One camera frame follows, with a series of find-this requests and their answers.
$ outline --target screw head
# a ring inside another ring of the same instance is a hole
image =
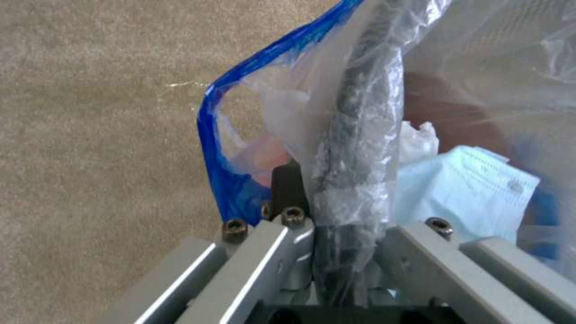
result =
[[[263,220],[270,220],[270,201],[263,201],[260,207],[260,217]]]
[[[282,225],[288,228],[299,228],[304,225],[306,216],[300,207],[286,207],[281,213]]]
[[[447,220],[439,217],[431,217],[426,220],[425,224],[444,239],[450,241],[450,235],[452,235],[454,230]]]
[[[241,243],[248,236],[248,224],[243,219],[233,218],[222,224],[222,239],[228,243]]]

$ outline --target plastic wrap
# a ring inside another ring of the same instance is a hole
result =
[[[206,91],[198,129],[222,218],[257,224],[271,171],[296,159],[325,303],[366,303],[403,119],[430,121],[440,153],[480,146],[540,178],[518,246],[576,280],[576,2],[448,2],[341,1]],[[261,107],[243,110],[263,120],[251,140],[222,109],[236,89]]]
[[[576,2],[456,1],[404,57],[404,118],[541,179],[519,247],[576,281]]]
[[[362,272],[390,218],[396,185],[402,54],[424,37],[448,4],[377,1],[354,46],[336,112],[310,162],[312,184],[307,186],[318,233],[314,279],[324,303],[367,303]]]

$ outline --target black plastic piece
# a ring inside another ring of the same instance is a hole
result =
[[[258,304],[246,324],[465,323],[450,307],[328,307]]]
[[[302,208],[306,216],[310,217],[310,207],[304,192],[300,165],[294,160],[272,171],[270,220],[279,215],[284,208],[292,206]]]

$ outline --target blue surgical mask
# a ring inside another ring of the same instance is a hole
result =
[[[501,236],[516,242],[524,210],[540,179],[482,148],[457,146],[402,166],[392,205],[392,223],[429,217],[448,220],[463,242]]]

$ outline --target clear plastic bag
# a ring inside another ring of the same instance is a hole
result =
[[[541,179],[518,246],[575,280],[575,3],[341,1],[206,91],[198,129],[222,218],[256,224],[272,169],[295,158],[319,229],[320,295],[365,304],[362,270],[390,219],[400,122],[430,121],[441,153],[481,146]],[[239,88],[262,107],[248,110],[263,118],[252,141],[221,109]]]

